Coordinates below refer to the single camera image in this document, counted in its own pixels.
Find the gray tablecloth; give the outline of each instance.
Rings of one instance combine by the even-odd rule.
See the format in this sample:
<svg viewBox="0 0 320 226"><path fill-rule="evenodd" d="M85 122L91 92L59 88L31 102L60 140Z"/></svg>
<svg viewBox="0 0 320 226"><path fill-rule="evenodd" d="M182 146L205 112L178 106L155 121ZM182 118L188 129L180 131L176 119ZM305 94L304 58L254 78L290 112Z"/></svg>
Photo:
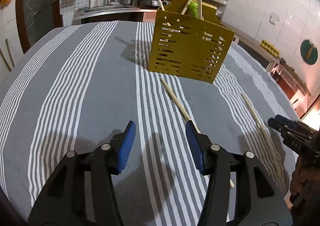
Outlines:
<svg viewBox="0 0 320 226"><path fill-rule="evenodd" d="M23 218L67 151L93 151L133 120L127 167L113 177L124 224L197 224L208 178L195 169L185 121L161 77L203 134L229 152L253 151L287 192L295 156L272 129L263 139L240 96L265 124L276 114L297 119L270 75L235 44L213 84L150 73L153 27L116 21L54 29L1 83L0 183ZM232 189L230 218L234 196Z"/></svg>

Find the sink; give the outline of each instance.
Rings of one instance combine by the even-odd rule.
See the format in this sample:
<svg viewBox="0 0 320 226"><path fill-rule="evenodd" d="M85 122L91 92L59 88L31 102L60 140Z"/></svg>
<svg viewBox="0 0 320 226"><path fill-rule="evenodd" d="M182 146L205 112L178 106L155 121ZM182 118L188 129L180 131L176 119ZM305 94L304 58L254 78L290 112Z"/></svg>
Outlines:
<svg viewBox="0 0 320 226"><path fill-rule="evenodd" d="M108 11L108 10L120 10L120 9L126 9L126 8L137 8L135 6L131 5L111 5L111 6L101 6L101 7L95 7L95 8L89 8L83 11L83 13L95 13L95 12L102 12L102 11Z"/></svg>

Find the gold metal basket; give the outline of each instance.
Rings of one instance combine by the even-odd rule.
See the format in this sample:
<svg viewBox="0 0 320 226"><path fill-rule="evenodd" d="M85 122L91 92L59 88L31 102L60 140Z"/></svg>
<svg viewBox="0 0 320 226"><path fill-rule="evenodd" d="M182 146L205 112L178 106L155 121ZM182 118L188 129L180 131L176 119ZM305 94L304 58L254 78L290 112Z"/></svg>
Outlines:
<svg viewBox="0 0 320 226"><path fill-rule="evenodd" d="M182 11L186 1L183 3L178 12ZM212 19L208 8L203 11L204 19L206 16ZM217 20L215 11L211 11L214 22ZM212 83L234 35L228 28L209 21L158 10L148 70Z"/></svg>

